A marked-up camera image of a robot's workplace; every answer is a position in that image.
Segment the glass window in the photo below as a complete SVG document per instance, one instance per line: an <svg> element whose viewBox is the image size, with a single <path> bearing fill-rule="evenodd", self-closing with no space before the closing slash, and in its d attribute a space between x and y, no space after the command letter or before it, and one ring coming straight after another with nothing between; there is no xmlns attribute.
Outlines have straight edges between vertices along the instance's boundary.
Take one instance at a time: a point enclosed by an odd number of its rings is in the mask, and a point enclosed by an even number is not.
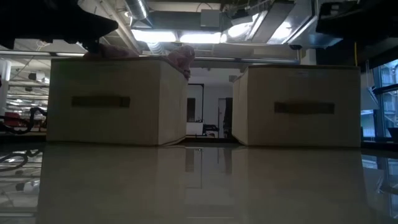
<svg viewBox="0 0 398 224"><path fill-rule="evenodd" d="M398 91L383 93L384 127L386 137L391 137L388 128L398 128Z"/></svg>
<svg viewBox="0 0 398 224"><path fill-rule="evenodd" d="M361 127L364 137L374 137L373 110L361 111Z"/></svg>
<svg viewBox="0 0 398 224"><path fill-rule="evenodd" d="M381 86L398 83L398 59L380 66Z"/></svg>

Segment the glossy floor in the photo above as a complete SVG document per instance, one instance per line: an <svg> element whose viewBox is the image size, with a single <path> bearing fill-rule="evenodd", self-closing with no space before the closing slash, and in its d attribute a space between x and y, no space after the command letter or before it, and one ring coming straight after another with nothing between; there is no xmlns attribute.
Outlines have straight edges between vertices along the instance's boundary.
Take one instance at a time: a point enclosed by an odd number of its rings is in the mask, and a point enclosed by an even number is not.
<svg viewBox="0 0 398 224"><path fill-rule="evenodd" d="M0 172L1 223L398 223L395 155L211 145L44 151ZM22 160L7 157L0 169Z"/></svg>

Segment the box handle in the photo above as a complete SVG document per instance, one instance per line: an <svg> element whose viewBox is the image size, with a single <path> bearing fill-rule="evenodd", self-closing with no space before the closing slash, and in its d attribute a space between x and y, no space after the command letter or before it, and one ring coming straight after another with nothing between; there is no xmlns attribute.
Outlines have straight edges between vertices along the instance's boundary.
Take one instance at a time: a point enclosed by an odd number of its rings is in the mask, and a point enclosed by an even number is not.
<svg viewBox="0 0 398 224"><path fill-rule="evenodd" d="M73 96L72 107L129 108L128 96Z"/></svg>
<svg viewBox="0 0 398 224"><path fill-rule="evenodd" d="M321 102L275 102L275 113L289 114L334 114L334 103Z"/></svg>

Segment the pink fabric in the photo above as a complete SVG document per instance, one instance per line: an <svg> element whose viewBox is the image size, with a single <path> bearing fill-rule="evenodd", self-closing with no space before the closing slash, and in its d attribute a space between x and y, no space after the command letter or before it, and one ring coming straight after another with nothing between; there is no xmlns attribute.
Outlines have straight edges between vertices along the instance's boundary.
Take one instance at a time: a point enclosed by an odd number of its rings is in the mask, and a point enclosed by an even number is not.
<svg viewBox="0 0 398 224"><path fill-rule="evenodd" d="M113 45L99 44L98 54L85 53L83 58L129 58L138 57L139 53L137 50L125 49L123 47L117 47Z"/></svg>
<svg viewBox="0 0 398 224"><path fill-rule="evenodd" d="M183 70L185 78L191 77L190 64L195 59L195 49L189 45L173 50L167 58L178 68Z"/></svg>

